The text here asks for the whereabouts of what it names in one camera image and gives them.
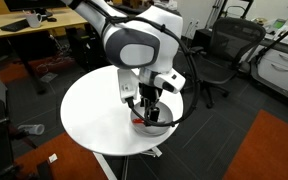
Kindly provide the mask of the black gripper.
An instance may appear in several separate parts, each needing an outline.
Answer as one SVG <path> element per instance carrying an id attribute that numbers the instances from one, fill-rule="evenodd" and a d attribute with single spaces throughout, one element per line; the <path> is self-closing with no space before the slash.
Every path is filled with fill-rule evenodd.
<path id="1" fill-rule="evenodd" d="M 144 118 L 148 120 L 148 107 L 155 103 L 162 94 L 162 90 L 160 88 L 148 86 L 146 84 L 139 84 L 139 92 L 141 95 L 140 106 L 144 110 Z M 153 106 L 150 109 L 150 120 L 153 122 L 158 121 L 158 117 L 160 114 L 160 109 L 157 106 Z"/>

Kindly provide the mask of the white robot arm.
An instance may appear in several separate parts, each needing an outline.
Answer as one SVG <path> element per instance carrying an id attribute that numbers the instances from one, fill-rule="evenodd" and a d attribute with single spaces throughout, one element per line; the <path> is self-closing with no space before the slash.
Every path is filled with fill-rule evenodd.
<path id="1" fill-rule="evenodd" d="M 131 16 L 104 0 L 61 0 L 99 33 L 107 60 L 118 68 L 121 101 L 134 109 L 140 95 L 145 124 L 163 127 L 156 107 L 161 92 L 178 93 L 185 78 L 173 68 L 180 46 L 183 19 L 180 14 L 151 6 Z"/>

